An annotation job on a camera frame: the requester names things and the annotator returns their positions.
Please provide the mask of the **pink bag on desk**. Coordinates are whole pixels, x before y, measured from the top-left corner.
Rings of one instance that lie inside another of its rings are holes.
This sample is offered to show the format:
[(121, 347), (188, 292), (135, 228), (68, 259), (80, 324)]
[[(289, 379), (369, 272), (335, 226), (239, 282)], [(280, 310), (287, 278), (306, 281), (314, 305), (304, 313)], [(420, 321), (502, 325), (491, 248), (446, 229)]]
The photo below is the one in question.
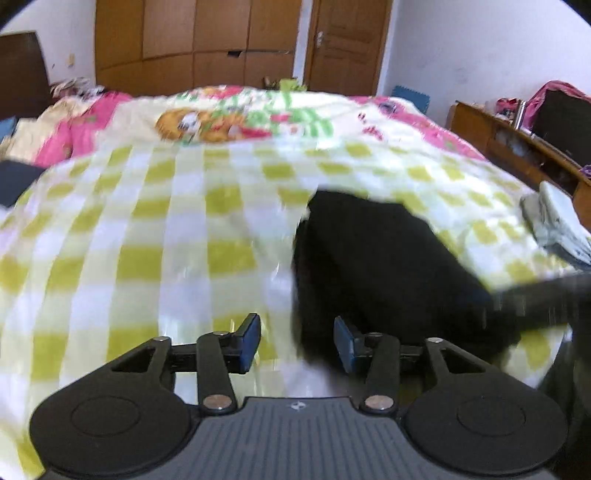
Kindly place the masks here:
[(524, 127), (580, 164), (590, 162), (590, 96), (570, 84), (545, 84), (528, 102)]

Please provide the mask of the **dark wooden headboard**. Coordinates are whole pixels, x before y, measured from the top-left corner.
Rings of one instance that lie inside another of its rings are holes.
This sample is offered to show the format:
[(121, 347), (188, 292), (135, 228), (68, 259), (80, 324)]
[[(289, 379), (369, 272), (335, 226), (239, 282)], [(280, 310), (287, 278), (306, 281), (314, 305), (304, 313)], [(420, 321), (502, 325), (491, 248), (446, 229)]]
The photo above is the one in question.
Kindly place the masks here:
[(0, 55), (1, 119), (38, 117), (52, 97), (36, 33), (2, 35)]

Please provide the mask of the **dark blue notebook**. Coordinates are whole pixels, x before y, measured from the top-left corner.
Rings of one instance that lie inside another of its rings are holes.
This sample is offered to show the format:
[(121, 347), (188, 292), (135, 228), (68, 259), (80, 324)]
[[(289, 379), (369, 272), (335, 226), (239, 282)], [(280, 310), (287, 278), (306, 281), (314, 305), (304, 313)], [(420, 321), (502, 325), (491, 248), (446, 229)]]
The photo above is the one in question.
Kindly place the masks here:
[(0, 205), (12, 207), (45, 169), (14, 160), (0, 162)]

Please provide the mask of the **striped bag by headboard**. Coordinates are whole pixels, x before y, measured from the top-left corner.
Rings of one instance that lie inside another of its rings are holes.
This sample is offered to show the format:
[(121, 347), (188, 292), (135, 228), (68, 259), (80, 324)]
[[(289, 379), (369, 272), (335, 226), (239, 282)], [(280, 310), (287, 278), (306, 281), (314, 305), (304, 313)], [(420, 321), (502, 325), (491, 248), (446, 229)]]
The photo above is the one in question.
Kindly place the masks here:
[(95, 88), (96, 85), (90, 78), (74, 77), (51, 84), (50, 94), (53, 98), (86, 96), (92, 95)]

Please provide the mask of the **wooden desk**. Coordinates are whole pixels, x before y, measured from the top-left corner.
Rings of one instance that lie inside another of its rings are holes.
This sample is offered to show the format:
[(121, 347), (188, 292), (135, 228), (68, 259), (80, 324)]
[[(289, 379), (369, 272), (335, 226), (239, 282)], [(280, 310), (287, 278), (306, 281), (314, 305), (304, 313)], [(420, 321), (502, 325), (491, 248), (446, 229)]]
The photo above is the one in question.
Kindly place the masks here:
[(462, 102), (450, 108), (448, 129), (530, 188), (538, 190), (543, 181), (557, 186), (572, 200), (581, 224), (590, 227), (590, 180), (562, 152), (542, 139)]

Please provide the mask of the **wooden wardrobe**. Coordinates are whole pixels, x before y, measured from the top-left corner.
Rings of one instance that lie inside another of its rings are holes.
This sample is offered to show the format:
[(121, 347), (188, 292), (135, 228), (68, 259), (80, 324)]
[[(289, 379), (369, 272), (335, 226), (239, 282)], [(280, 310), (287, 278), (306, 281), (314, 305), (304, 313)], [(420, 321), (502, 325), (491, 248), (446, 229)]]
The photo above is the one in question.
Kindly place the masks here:
[(290, 78), (301, 2), (101, 0), (98, 84), (133, 96)]

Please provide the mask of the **cartoon floral quilt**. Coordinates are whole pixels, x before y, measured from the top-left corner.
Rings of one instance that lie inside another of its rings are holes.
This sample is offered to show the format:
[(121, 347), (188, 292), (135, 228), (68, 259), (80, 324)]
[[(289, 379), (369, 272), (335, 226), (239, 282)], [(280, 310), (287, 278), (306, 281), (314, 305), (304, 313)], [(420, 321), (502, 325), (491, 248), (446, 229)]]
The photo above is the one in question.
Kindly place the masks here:
[(388, 145), (426, 143), (481, 159), (458, 135), (397, 97), (199, 87), (172, 96), (103, 92), (68, 96), (36, 118), (17, 120), (1, 142), (1, 157), (47, 168), (96, 150), (102, 142), (224, 143), (287, 138), (356, 138)]

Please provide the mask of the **folded grey clothes stack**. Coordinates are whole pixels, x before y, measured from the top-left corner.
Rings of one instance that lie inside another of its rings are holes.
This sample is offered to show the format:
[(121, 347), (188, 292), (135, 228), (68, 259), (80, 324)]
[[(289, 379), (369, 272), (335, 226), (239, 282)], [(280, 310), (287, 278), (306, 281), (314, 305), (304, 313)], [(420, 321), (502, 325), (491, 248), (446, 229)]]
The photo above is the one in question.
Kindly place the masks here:
[(541, 247), (578, 269), (590, 269), (590, 232), (567, 194), (543, 181), (538, 192), (521, 198), (520, 207)]

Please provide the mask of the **wooden door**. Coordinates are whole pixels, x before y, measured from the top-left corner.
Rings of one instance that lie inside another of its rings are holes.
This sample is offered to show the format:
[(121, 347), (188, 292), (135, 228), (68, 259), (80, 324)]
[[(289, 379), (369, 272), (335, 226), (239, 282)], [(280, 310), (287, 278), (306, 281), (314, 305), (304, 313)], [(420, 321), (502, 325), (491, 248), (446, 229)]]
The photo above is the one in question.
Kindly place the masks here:
[(304, 64), (308, 90), (346, 96), (375, 94), (392, 10), (389, 0), (312, 3)]

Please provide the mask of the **black pants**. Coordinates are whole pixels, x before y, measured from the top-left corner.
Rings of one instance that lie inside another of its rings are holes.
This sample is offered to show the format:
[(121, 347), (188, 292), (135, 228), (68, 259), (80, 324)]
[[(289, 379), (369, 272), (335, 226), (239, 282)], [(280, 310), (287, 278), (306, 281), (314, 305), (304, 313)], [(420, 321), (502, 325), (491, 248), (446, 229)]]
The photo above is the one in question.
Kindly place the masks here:
[(404, 345), (440, 337), (492, 360), (521, 334), (484, 284), (400, 203), (318, 190), (294, 237), (304, 351), (342, 368), (335, 319)]

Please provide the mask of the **blue foam mat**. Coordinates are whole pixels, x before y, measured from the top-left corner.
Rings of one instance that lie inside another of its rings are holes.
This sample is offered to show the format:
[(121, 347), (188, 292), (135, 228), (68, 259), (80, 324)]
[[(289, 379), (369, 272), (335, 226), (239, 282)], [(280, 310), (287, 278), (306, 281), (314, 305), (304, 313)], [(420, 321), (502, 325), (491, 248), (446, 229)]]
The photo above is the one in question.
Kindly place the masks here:
[(431, 98), (425, 93), (401, 85), (396, 85), (393, 89), (393, 96), (411, 102), (423, 114), (428, 113)]

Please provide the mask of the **green checkered plastic bed cover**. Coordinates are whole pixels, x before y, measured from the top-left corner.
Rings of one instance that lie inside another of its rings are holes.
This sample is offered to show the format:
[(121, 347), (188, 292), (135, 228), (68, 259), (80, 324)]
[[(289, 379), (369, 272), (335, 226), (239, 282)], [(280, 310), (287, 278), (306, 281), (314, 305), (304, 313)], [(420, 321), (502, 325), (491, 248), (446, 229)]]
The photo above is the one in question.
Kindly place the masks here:
[(487, 286), (572, 272), (523, 220), (526, 186), (424, 141), (111, 143), (48, 171), (1, 218), (1, 475), (41, 465), (37, 405), (144, 341), (263, 320), (239, 396), (319, 396), (290, 335), (291, 246), (315, 190), (399, 201)]

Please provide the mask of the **steel thermos bottle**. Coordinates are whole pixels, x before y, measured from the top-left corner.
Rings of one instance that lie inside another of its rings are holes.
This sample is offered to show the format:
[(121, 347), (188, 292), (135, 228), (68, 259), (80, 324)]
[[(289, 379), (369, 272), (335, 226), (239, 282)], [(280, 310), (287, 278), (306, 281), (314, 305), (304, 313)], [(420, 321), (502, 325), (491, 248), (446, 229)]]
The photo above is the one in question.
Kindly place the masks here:
[(520, 130), (524, 123), (525, 113), (527, 109), (527, 102), (525, 100), (519, 100), (515, 109), (515, 114), (512, 120), (512, 128), (514, 130)]

